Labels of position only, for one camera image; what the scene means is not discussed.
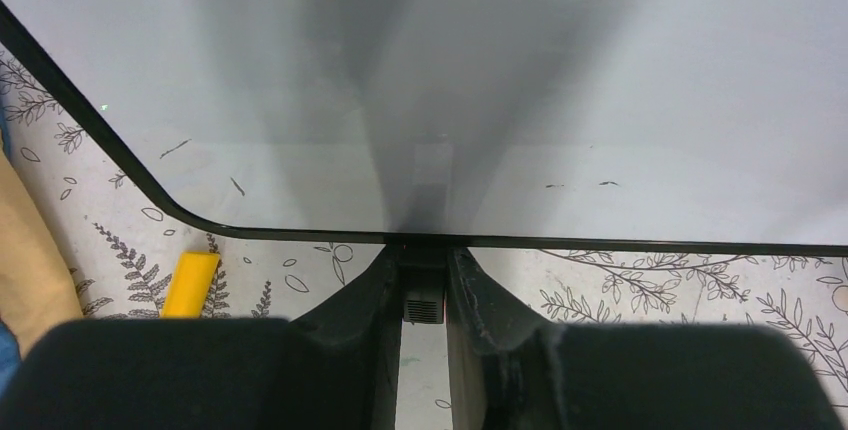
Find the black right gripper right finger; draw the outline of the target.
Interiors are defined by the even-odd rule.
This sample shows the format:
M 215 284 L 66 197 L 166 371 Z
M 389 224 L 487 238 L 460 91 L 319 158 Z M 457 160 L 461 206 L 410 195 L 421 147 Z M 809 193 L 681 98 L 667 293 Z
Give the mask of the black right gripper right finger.
M 812 367 L 761 326 L 544 318 L 446 254 L 457 429 L 837 429 Z

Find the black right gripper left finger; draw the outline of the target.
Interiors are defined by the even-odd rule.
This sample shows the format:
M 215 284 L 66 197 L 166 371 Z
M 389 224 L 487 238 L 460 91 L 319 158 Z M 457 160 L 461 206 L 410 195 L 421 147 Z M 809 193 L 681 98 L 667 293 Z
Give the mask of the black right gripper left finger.
M 391 429 L 401 248 L 301 317 L 77 320 L 37 343 L 5 429 Z

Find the yellow marker cap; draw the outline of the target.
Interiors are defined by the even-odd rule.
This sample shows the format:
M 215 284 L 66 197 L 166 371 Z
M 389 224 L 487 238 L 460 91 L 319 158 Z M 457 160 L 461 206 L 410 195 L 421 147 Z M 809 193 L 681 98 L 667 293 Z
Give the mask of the yellow marker cap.
M 180 255 L 162 309 L 162 318 L 199 318 L 220 257 L 215 253 Z

